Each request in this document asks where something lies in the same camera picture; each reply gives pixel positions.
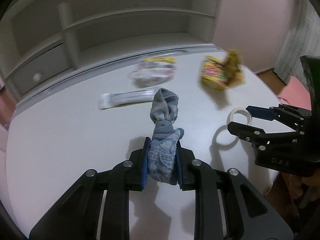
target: snack bag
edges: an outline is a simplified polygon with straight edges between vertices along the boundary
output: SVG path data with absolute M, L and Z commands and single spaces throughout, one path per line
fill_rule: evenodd
M 235 50 L 228 51 L 227 58 L 222 61 L 213 56 L 206 56 L 202 65 L 201 81 L 205 85 L 223 90 L 244 82 L 239 68 L 240 59 Z

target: roll of tape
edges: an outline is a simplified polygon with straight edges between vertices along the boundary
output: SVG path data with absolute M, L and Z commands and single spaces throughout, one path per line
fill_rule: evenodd
M 242 114 L 247 118 L 247 125 L 252 125 L 252 115 L 250 114 L 250 112 L 244 108 L 240 108 L 237 107 L 235 109 L 233 109 L 230 114 L 228 115 L 227 118 L 227 125 L 233 121 L 233 116 L 235 114 Z

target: metal screw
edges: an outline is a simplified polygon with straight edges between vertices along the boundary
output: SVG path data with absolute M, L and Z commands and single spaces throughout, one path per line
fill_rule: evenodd
M 239 171 L 235 168 L 232 168 L 229 170 L 229 173 L 233 176 L 237 176 L 239 174 Z
M 123 162 L 123 166 L 124 167 L 131 167 L 133 165 L 133 162 L 132 161 L 124 161 Z
M 195 159 L 195 160 L 193 160 L 191 163 L 192 163 L 192 165 L 194 165 L 194 166 L 200 166 L 202 162 L 201 162 L 201 160 Z
M 96 171 L 95 170 L 87 170 L 86 172 L 85 172 L 85 175 L 87 176 L 87 177 L 92 177 L 92 176 L 94 176 L 96 174 Z

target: round table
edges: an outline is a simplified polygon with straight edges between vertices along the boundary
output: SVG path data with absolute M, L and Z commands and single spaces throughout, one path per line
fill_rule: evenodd
M 270 107 L 279 101 L 247 67 L 241 86 L 225 91 L 203 87 L 199 72 L 206 55 L 223 58 L 225 52 L 175 57 L 175 78 L 162 84 L 179 96 L 174 127 L 185 131 L 181 146 L 215 169 L 237 168 L 263 193 L 277 171 L 254 164 L 251 144 L 234 142 L 226 119 L 235 107 Z M 87 169 L 112 169 L 152 136 L 151 102 L 98 109 L 100 94 L 137 90 L 128 79 L 133 70 L 134 65 L 127 66 L 70 86 L 12 120 L 7 182 L 18 226 L 26 236 Z M 254 119 L 252 125 L 266 132 L 291 130 L 277 121 Z M 193 239 L 194 191 L 182 192 L 179 186 L 149 179 L 144 192 L 130 192 L 129 205 L 131 240 Z

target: gray sock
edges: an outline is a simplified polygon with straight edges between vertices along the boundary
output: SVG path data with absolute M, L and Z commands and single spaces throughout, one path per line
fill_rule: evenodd
M 173 129 L 178 116 L 178 96 L 166 89 L 155 94 L 150 118 L 156 124 L 148 152 L 148 174 L 159 182 L 177 184 L 174 170 L 177 142 L 184 134 L 183 129 Z

